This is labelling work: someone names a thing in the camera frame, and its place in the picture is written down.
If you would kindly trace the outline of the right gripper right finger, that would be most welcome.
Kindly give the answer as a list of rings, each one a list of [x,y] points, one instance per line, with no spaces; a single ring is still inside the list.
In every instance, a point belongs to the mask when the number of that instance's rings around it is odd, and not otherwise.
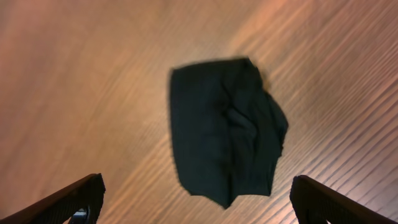
[[[293,178],[290,201],[299,224],[397,224],[306,175]]]

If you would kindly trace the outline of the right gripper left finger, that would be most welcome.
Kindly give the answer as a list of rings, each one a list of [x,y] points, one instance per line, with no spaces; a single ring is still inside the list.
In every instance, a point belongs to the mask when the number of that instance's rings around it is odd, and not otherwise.
[[[90,174],[1,219],[1,223],[96,224],[103,206],[105,191],[102,175]]]

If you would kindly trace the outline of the black cloth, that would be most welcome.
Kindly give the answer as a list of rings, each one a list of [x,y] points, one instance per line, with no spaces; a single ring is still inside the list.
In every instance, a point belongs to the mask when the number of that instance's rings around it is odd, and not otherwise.
[[[268,196],[289,127],[248,58],[175,68],[169,86],[172,149],[182,187],[223,208]]]

